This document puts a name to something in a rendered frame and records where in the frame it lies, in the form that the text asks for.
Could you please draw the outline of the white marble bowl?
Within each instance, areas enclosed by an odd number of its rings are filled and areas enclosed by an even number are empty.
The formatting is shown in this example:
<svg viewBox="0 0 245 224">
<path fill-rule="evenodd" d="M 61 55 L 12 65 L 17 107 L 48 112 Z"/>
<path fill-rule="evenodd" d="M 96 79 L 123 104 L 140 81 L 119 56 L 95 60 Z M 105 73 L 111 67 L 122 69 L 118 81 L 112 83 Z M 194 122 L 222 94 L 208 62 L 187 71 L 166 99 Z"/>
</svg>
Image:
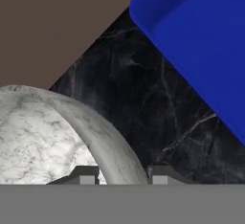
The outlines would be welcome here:
<svg viewBox="0 0 245 224">
<path fill-rule="evenodd" d="M 82 165 L 97 166 L 106 184 L 147 183 L 129 143 L 91 107 L 36 87 L 0 87 L 0 185 L 48 184 Z"/>
</svg>

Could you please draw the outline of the blue tray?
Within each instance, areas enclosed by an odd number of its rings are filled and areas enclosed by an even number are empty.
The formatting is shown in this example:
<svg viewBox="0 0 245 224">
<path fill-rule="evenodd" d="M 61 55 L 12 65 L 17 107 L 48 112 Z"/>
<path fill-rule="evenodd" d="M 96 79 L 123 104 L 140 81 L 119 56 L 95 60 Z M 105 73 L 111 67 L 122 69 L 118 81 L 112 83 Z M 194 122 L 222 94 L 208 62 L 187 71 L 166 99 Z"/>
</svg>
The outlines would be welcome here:
<svg viewBox="0 0 245 224">
<path fill-rule="evenodd" d="M 131 0 L 129 12 L 245 145 L 245 0 Z"/>
</svg>

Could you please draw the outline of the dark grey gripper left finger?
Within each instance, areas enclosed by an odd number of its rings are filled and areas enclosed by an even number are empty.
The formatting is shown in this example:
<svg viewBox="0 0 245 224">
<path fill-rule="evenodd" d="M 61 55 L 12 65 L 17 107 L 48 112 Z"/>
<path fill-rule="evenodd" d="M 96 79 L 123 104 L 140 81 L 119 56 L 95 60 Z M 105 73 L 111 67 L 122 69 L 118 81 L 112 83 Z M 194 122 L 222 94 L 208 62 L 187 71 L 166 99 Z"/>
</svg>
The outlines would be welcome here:
<svg viewBox="0 0 245 224">
<path fill-rule="evenodd" d="M 51 185 L 98 185 L 99 173 L 98 166 L 76 166 L 69 175 L 51 182 Z"/>
</svg>

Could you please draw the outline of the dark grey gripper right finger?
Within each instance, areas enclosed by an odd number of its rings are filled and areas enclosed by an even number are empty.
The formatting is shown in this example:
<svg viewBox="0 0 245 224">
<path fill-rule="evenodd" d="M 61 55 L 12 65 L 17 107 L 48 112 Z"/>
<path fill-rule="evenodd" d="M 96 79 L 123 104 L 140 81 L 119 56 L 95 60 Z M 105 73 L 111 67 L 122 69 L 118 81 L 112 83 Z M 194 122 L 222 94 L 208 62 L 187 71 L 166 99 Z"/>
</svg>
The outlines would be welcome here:
<svg viewBox="0 0 245 224">
<path fill-rule="evenodd" d="M 150 166 L 147 173 L 148 183 L 151 185 L 194 184 L 194 181 L 182 176 L 171 166 Z"/>
</svg>

